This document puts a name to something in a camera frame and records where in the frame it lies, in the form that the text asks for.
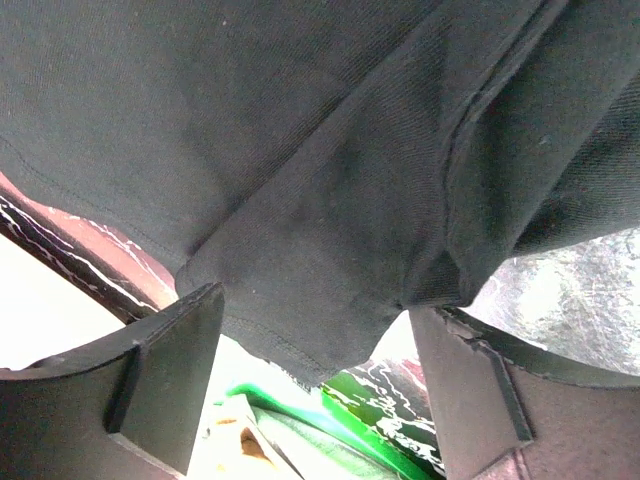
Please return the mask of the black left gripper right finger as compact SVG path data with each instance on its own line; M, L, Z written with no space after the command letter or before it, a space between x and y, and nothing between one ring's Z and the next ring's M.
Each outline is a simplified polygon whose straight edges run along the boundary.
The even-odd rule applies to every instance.
M449 479L636 479L639 379L459 309L409 317Z

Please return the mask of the black t shirt flower print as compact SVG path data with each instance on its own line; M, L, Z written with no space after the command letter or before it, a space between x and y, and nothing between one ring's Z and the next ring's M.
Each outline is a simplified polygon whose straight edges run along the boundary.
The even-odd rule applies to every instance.
M635 1L5 1L1 170L315 385L639 223Z

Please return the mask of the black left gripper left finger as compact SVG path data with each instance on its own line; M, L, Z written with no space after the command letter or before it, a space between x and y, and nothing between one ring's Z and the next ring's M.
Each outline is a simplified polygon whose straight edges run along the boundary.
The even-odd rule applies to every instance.
M89 344L1 372L4 479L183 479L220 335L206 285Z

